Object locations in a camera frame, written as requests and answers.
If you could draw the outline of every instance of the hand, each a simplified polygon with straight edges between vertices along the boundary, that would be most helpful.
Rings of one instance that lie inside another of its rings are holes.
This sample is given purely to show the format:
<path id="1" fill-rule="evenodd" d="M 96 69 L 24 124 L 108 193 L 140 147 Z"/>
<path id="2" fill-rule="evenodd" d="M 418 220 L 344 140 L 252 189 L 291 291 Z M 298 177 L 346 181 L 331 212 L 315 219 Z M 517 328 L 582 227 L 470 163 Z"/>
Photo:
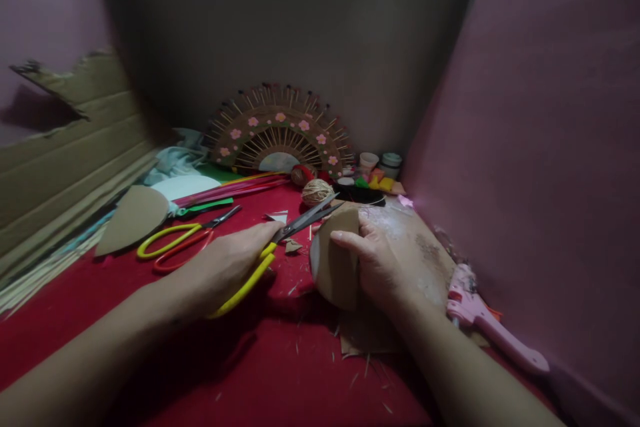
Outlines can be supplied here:
<path id="1" fill-rule="evenodd" d="M 262 250 L 282 227 L 282 222 L 267 222 L 218 237 L 154 286 L 165 288 L 180 314 L 190 319 L 212 314 L 243 285 Z"/>
<path id="2" fill-rule="evenodd" d="M 335 230 L 331 232 L 331 239 L 358 255 L 362 290 L 379 308 L 391 306 L 407 285 L 407 275 L 393 255 L 384 232 L 360 215 L 360 235 Z"/>

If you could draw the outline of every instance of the scissors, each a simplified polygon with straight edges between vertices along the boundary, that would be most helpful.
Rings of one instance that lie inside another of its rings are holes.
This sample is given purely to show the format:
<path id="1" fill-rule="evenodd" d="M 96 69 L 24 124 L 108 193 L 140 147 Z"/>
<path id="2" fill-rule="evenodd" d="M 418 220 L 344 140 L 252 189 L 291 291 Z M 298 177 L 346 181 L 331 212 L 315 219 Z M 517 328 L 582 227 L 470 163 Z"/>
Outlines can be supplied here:
<path id="1" fill-rule="evenodd" d="M 262 274 L 265 273 L 267 268 L 271 265 L 271 262 L 275 259 L 275 255 L 273 252 L 275 248 L 278 246 L 280 242 L 284 239 L 291 237 L 292 235 L 297 234 L 301 230 L 304 230 L 306 227 L 310 226 L 313 222 L 317 222 L 321 218 L 328 216 L 338 207 L 340 207 L 344 202 L 339 203 L 338 205 L 334 205 L 333 207 L 325 209 L 324 207 L 329 204 L 333 199 L 338 196 L 337 193 L 330 195 L 326 199 L 324 199 L 321 203 L 316 205 L 314 208 L 306 211 L 303 215 L 299 216 L 296 220 L 293 220 L 291 223 L 287 224 L 285 227 L 278 230 L 275 235 L 271 238 L 267 246 L 260 253 L 258 257 L 258 267 L 253 271 L 251 277 L 245 282 L 245 284 L 236 292 L 233 297 L 227 300 L 215 313 L 207 316 L 208 319 L 214 319 L 223 316 L 230 310 L 232 310 L 235 306 L 237 306 L 242 300 L 247 296 L 247 294 L 251 291 L 251 289 L 255 286 L 255 284 L 260 280 Z"/>
<path id="2" fill-rule="evenodd" d="M 167 229 L 161 230 L 157 234 L 152 235 L 148 239 L 146 239 L 139 247 L 137 251 L 137 255 L 139 258 L 148 260 L 152 258 L 159 257 L 153 262 L 153 272 L 160 275 L 167 275 L 173 272 L 174 270 L 182 267 L 186 264 L 192 257 L 196 256 L 200 251 L 204 250 L 206 246 L 208 246 L 213 240 L 213 229 L 218 225 L 222 224 L 225 220 L 231 217 L 233 214 L 238 212 L 242 208 L 242 205 L 238 205 L 237 207 L 232 208 L 227 213 L 222 216 L 219 216 L 206 224 L 185 224 L 174 227 L 169 227 Z M 179 232 L 181 230 L 188 230 L 186 234 L 178 237 L 176 240 L 162 247 L 161 249 L 156 250 L 155 252 L 146 252 L 147 247 L 149 247 L 153 242 L 158 240 L 160 237 L 164 237 L 172 232 Z M 194 234 L 198 231 L 202 230 L 202 232 L 196 236 Z M 181 262 L 179 264 L 164 266 L 162 265 L 167 259 L 173 257 L 178 252 L 181 252 L 185 248 L 192 246 L 193 244 L 197 244 L 202 239 L 205 239 L 202 247 L 197 250 L 190 258 Z"/>

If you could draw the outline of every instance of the glue gun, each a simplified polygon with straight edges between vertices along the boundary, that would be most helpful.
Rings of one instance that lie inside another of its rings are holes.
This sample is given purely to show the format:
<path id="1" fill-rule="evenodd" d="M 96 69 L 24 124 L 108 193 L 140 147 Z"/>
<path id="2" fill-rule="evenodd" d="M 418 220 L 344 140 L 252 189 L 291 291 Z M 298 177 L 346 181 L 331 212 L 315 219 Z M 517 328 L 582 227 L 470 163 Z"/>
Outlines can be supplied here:
<path id="1" fill-rule="evenodd" d="M 527 372 L 536 375 L 549 373 L 549 364 L 542 354 L 520 342 L 493 317 L 477 293 L 475 274 L 467 264 L 458 264 L 453 272 L 447 314 L 456 327 L 478 325 L 489 339 Z"/>

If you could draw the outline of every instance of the red-handled scissors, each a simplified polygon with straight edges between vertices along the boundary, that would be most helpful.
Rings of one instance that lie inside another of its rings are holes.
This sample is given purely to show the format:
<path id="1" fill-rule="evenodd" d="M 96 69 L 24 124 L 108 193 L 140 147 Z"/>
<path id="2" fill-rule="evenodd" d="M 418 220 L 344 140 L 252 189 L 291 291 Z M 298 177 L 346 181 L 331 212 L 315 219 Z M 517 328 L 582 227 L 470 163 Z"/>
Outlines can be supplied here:
<path id="1" fill-rule="evenodd" d="M 207 222 L 206 224 L 185 224 L 175 227 L 169 227 L 167 229 L 161 230 L 157 234 L 152 235 L 148 239 L 146 239 L 139 247 L 137 251 L 137 255 L 139 258 L 148 260 L 151 258 L 158 257 L 155 262 L 153 262 L 153 272 L 159 275 L 167 275 L 173 272 L 174 270 L 182 267 L 186 264 L 191 258 L 195 257 L 198 253 L 200 253 L 206 246 L 208 246 L 213 240 L 213 229 L 218 225 L 222 224 L 226 219 L 231 217 L 233 214 L 238 212 L 242 208 L 242 205 L 238 205 L 233 209 L 229 210 L 222 216 Z M 162 247 L 161 249 L 156 250 L 155 252 L 146 252 L 147 247 L 149 247 L 153 242 L 158 240 L 160 237 L 164 237 L 172 232 L 179 232 L 180 230 L 188 230 L 185 234 L 178 237 L 176 240 Z M 205 241 L 202 244 L 202 247 L 199 248 L 191 257 L 186 259 L 183 262 L 178 264 L 173 264 L 170 266 L 163 265 L 169 258 L 173 257 L 178 252 L 182 252 L 184 249 L 192 246 L 193 244 L 197 244 L 202 239 Z"/>

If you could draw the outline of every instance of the red cloth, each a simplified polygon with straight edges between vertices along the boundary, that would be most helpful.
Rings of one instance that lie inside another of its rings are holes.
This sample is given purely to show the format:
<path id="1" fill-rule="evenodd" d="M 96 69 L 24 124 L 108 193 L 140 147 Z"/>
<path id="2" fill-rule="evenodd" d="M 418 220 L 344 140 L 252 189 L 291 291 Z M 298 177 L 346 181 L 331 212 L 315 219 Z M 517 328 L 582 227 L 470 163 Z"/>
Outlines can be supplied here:
<path id="1" fill-rule="evenodd" d="M 288 209 L 291 220 L 303 208 L 292 185 L 235 203 L 243 209 L 216 229 L 217 236 L 261 222 L 263 214 L 273 211 Z M 197 220 L 218 214 L 205 213 Z M 305 254 L 309 230 L 294 238 L 304 246 L 303 254 L 287 257 L 278 248 L 272 263 L 276 274 L 263 279 L 240 306 L 218 320 L 197 322 L 159 346 L 131 377 L 107 423 L 407 426 L 438 419 L 410 357 L 384 356 L 384 369 L 372 359 L 366 377 L 365 359 L 341 359 L 339 338 L 333 336 L 337 310 L 312 292 Z M 106 266 L 92 257 L 84 256 L 0 322 L 0 389 L 157 279 L 134 249 Z"/>

